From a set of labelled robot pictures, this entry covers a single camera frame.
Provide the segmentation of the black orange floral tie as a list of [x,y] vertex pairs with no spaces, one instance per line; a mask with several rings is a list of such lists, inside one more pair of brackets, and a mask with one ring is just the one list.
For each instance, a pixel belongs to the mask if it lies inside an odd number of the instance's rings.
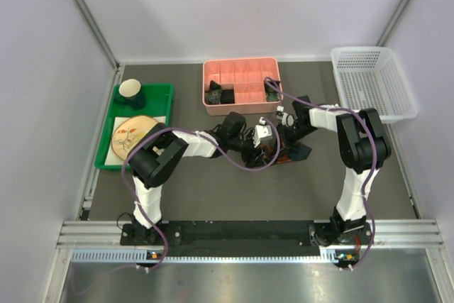
[[[262,160],[265,164],[271,161],[274,157],[276,149],[276,145],[273,148],[264,146],[262,149]],[[300,142],[291,145],[285,145],[282,143],[280,145],[279,156],[275,161],[275,165],[304,161],[310,156],[311,152],[312,148]]]

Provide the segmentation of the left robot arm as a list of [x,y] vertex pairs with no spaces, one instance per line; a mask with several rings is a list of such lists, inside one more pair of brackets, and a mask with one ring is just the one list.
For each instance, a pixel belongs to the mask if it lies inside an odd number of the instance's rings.
[[245,127],[245,117],[236,112],[209,131],[186,131],[157,123],[124,162],[133,175],[135,207],[131,222],[122,228],[121,245],[147,246],[162,235],[162,186],[182,158],[217,158],[232,150],[241,154],[243,170],[258,171],[273,165],[280,152],[277,129],[264,118],[250,131]]

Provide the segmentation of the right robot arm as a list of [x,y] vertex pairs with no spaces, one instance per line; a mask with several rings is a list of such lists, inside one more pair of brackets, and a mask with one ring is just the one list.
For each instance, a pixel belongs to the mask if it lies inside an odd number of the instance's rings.
[[276,111],[282,161],[308,156],[310,148],[299,141],[314,131],[337,134],[345,165],[343,189],[329,222],[315,225],[313,239],[321,246],[347,243],[365,230],[373,180],[392,153],[380,115],[374,108],[353,111],[337,105],[313,105],[308,97],[299,97],[292,106],[294,114],[285,112],[283,106]]

